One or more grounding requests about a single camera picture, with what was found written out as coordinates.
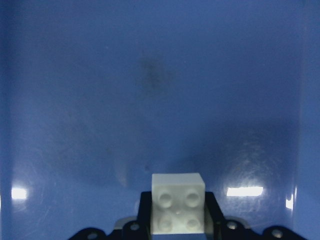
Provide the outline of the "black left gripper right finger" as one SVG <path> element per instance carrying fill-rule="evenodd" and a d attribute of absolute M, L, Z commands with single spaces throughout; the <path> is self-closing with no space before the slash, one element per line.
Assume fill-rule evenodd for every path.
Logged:
<path fill-rule="evenodd" d="M 224 215 L 213 192 L 205 192 L 204 233 L 207 240 L 222 239 Z"/>

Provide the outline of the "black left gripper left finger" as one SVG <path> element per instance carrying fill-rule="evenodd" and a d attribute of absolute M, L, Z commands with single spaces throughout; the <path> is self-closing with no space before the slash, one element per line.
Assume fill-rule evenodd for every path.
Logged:
<path fill-rule="evenodd" d="M 151 220 L 152 220 L 152 192 L 144 191 L 140 194 L 139 208 L 136 221 L 139 230 L 142 231 L 142 240 L 151 240 Z"/>

